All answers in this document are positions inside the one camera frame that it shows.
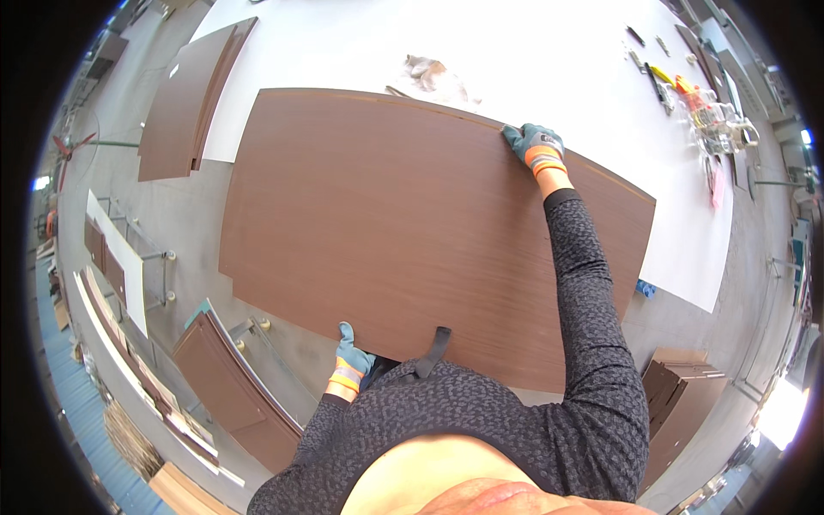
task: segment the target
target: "workbench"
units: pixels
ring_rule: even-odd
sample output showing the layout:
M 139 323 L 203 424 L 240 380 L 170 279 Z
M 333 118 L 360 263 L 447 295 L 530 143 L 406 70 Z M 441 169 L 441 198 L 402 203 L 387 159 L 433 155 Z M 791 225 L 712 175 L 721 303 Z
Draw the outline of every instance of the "workbench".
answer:
M 677 108 L 667 116 L 649 78 L 627 57 L 634 49 L 641 61 L 709 87 L 700 68 L 685 60 L 689 50 L 674 27 L 679 20 L 658 0 L 217 0 L 192 40 L 252 16 L 259 22 L 223 88 L 203 158 L 235 161 L 261 88 L 380 93 L 407 54 L 438 59 L 482 98 L 478 115 L 552 128 L 566 147 L 653 196 L 655 217 L 639 278 L 714 309 L 732 223 L 732 176 L 722 159 L 723 201 L 713 208 L 683 113 Z

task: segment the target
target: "orange glove cuff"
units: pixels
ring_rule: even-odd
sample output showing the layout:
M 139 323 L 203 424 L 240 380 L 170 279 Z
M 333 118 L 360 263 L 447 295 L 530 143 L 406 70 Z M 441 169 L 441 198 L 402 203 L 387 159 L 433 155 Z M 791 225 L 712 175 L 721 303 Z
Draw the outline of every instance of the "orange glove cuff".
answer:
M 360 393 L 361 379 L 363 379 L 363 374 L 359 370 L 352 368 L 352 366 L 346 363 L 346 360 L 340 356 L 337 357 L 335 360 L 335 372 L 332 373 L 329 382 L 336 382 L 353 390 L 355 393 Z

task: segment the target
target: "concrete floor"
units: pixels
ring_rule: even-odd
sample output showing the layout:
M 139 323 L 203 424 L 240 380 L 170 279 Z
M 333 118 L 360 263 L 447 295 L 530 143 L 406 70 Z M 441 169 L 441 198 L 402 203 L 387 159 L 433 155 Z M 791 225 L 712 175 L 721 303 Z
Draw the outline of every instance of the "concrete floor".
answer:
M 167 21 L 149 11 L 129 27 L 123 33 L 129 46 L 78 113 L 73 138 L 98 132 L 104 139 L 139 142 L 140 122 L 146 119 L 166 65 L 189 40 L 207 10 L 205 4 L 197 2 L 178 10 Z M 761 124 L 758 129 L 758 156 L 749 158 L 760 159 L 760 178 L 782 180 L 783 161 L 771 127 Z M 137 183 L 138 159 L 134 148 L 123 147 L 85 147 L 75 154 L 59 202 L 63 273 L 70 278 L 70 272 L 91 262 L 82 237 L 87 190 L 91 188 L 98 196 L 116 197 L 120 207 L 131 218 L 139 219 L 141 228 L 158 246 L 177 254 L 169 268 L 170 289 L 177 299 L 165 308 L 150 311 L 147 323 L 157 345 L 156 373 L 177 395 L 181 406 L 195 406 L 197 400 L 169 355 L 183 332 L 184 322 L 209 297 L 227 327 L 249 315 L 271 320 L 269 337 L 274 351 L 262 340 L 249 338 L 245 339 L 246 356 L 263 381 L 280 396 L 287 394 L 283 393 L 279 356 L 309 392 L 310 401 L 301 408 L 308 418 L 334 367 L 337 342 L 238 301 L 232 297 L 232 281 L 217 272 L 223 206 L 232 165 L 204 161 L 201 170 L 188 178 Z M 753 202 L 748 191 L 736 187 L 727 266 L 713 313 L 660 289 L 652 300 L 634 295 L 622 328 L 639 370 L 646 367 L 658 346 L 706 349 L 709 362 L 728 376 L 739 380 L 746 377 L 751 384 L 765 385 L 792 313 L 791 281 L 777 279 L 775 270 L 767 265 L 771 256 L 789 258 L 787 239 L 794 220 L 789 200 L 790 192 L 785 188 L 760 186 Z M 157 268 L 147 269 L 147 274 L 155 273 Z M 74 283 L 67 281 L 67 286 L 71 305 L 82 306 Z M 130 390 L 105 355 L 87 314 L 76 308 L 73 318 L 106 385 L 161 455 L 228 506 L 245 511 L 251 495 L 270 476 L 269 472 L 222 429 L 210 424 L 199 407 L 193 415 L 213 431 L 221 464 L 242 477 L 246 486 L 241 488 L 208 472 Z M 152 344 L 128 322 L 126 330 L 147 363 L 152 363 Z M 558 400 L 558 396 L 542 392 L 516 392 L 528 404 Z M 698 489 L 721 469 L 740 443 L 755 408 L 755 403 L 728 386 L 695 438 L 639 503 L 663 513 Z

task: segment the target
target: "hand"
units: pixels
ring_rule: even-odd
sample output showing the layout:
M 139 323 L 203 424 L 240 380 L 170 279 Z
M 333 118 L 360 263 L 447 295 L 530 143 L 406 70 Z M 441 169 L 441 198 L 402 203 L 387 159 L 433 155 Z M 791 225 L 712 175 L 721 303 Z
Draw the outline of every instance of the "hand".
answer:
M 523 136 L 510 125 L 504 125 L 501 132 L 515 154 L 532 169 L 535 177 L 547 168 L 566 173 L 563 162 L 564 140 L 555 131 L 533 124 L 524 124 L 521 129 Z
M 375 364 L 375 354 L 355 347 L 355 335 L 348 322 L 340 322 L 340 344 L 335 351 L 335 372 L 329 378 L 326 393 L 334 393 L 352 402 L 360 392 L 360 382 Z
M 342 358 L 351 368 L 366 375 L 375 364 L 375 354 L 355 347 L 355 333 L 348 322 L 340 322 L 338 328 L 340 329 L 340 344 L 338 350 L 335 351 L 335 356 Z

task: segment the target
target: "stacked wood panels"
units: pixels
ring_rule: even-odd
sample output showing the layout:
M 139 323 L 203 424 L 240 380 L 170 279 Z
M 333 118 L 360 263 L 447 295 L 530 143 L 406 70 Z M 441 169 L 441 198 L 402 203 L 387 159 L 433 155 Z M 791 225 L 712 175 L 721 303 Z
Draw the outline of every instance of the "stacked wood panels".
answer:
M 164 72 L 138 148 L 138 181 L 188 177 L 200 169 L 206 136 L 229 72 L 256 17 L 180 49 Z

